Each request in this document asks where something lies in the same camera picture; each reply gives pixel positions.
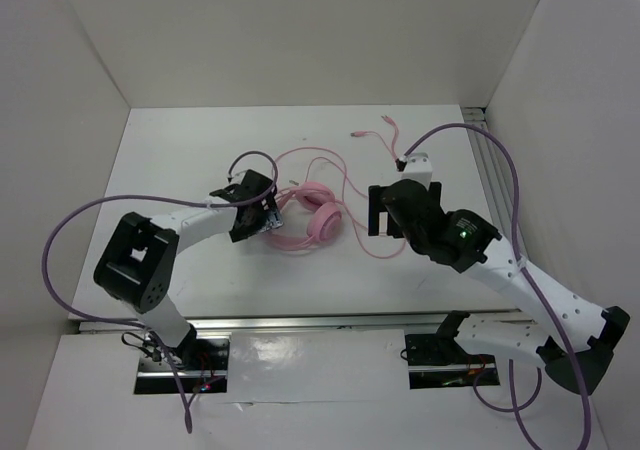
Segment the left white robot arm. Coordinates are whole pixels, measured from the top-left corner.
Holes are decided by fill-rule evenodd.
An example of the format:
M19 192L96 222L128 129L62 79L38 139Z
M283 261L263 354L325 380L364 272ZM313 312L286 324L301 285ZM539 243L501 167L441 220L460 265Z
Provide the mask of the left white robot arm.
M152 218L130 212L118 222L93 280L163 341L161 355L172 367L195 367L212 351L169 297L176 257L216 235L237 243L281 227L275 193L272 179L248 170L211 192L202 207Z

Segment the pink headphones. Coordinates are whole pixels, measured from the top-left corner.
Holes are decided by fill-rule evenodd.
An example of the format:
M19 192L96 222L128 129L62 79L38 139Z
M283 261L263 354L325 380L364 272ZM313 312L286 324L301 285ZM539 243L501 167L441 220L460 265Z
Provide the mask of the pink headphones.
M306 235L287 236L273 232L266 234L266 241L281 251L304 251L311 247L331 242L342 226L342 211L332 190L317 182L305 182L301 185L287 187L276 196L276 204L280 211L292 202L311 213L306 225Z

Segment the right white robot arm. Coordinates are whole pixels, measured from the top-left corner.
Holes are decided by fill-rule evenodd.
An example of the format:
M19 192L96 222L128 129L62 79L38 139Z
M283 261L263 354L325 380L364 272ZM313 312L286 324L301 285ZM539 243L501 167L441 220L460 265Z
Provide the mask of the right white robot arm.
M527 314L516 328L466 311L452 311L437 330L436 349L448 362L466 354L510 358L545 371L562 388L593 393L630 321L618 306L581 298L532 263L518 260L509 240L475 212L445 211L442 186L403 179L368 190L368 233L379 233L387 213L392 237L418 255L492 289Z

